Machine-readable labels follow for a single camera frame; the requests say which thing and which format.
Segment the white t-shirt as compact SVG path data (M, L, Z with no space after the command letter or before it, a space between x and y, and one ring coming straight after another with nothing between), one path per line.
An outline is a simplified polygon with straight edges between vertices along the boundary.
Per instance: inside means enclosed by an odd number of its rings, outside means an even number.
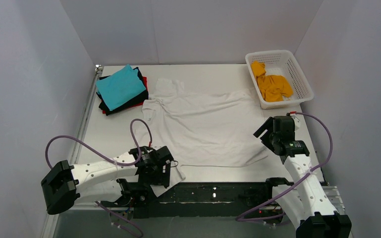
M264 123L254 89L223 94L187 92L177 80L159 79L143 103L145 124L134 126L140 145L166 146L176 160L170 185L185 180L182 166L245 167L268 156L253 136Z

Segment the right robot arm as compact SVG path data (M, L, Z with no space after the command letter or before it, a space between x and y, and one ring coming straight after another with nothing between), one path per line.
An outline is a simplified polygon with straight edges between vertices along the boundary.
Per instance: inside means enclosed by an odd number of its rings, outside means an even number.
M295 112L268 118L254 133L256 138L278 155L294 180L294 185L278 185L272 190L276 201L296 229L298 238L348 238L352 223L335 207L314 174L310 152L302 140L296 140Z

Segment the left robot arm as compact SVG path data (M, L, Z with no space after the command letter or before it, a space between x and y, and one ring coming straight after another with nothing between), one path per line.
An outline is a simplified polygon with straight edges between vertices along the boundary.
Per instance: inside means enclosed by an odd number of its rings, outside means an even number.
M71 165L60 161L41 181L47 213L60 214L94 201L146 206L156 197L152 186L169 187L174 161L166 146L134 148L109 162Z

